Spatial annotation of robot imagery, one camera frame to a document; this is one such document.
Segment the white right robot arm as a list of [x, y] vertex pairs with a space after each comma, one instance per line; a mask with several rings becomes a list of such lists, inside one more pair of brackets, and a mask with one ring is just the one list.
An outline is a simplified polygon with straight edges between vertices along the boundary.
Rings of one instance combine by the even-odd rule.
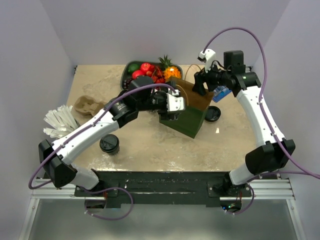
[[222, 185], [223, 192], [233, 197], [241, 190], [240, 185], [253, 177], [284, 168], [289, 160], [285, 153], [292, 154], [296, 145], [292, 139], [286, 139], [268, 107], [263, 106], [261, 82], [255, 72], [246, 72], [241, 50], [224, 52], [223, 68], [214, 65], [216, 53], [212, 49], [201, 51], [198, 59], [205, 65], [194, 75], [193, 92], [204, 96], [217, 87], [227, 87], [241, 104], [253, 129], [256, 149], [246, 154], [245, 163], [230, 171], [228, 181]]

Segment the black paper coffee cup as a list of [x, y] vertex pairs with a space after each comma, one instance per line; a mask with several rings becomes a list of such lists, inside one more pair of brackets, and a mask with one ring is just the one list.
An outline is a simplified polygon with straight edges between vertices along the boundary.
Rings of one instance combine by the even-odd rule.
[[112, 148], [109, 148], [109, 147], [101, 147], [100, 148], [104, 153], [107, 153], [108, 155], [110, 156], [115, 156], [119, 153], [120, 151], [120, 147], [119, 146], [116, 146], [116, 147], [112, 147]]

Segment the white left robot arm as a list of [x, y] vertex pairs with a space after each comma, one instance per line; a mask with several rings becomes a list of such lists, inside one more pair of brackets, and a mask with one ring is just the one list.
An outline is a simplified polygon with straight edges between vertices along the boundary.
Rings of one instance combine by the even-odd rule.
[[40, 142], [39, 168], [56, 188], [73, 184], [99, 196], [104, 184], [97, 172], [76, 166], [75, 159], [102, 137], [137, 119], [139, 112], [157, 111], [161, 119], [174, 121], [185, 109], [185, 99], [175, 84], [154, 83], [151, 77], [140, 76], [76, 130], [53, 142]]

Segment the black plastic cup lid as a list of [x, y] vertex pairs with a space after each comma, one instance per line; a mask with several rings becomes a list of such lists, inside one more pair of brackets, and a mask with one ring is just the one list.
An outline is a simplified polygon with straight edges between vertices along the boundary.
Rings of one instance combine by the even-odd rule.
[[114, 134], [107, 134], [99, 141], [100, 148], [113, 148], [120, 146], [119, 138]]

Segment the brown and green paper bag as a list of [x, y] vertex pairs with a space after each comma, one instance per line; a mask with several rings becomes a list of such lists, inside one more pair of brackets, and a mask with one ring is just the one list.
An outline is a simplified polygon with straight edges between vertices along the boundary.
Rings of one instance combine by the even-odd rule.
[[193, 83], [171, 76], [168, 79], [180, 91], [185, 100], [185, 111], [179, 114], [177, 120], [162, 120], [159, 122], [188, 137], [195, 138], [204, 122], [208, 107], [214, 96], [213, 92], [205, 91], [205, 95], [192, 91]]

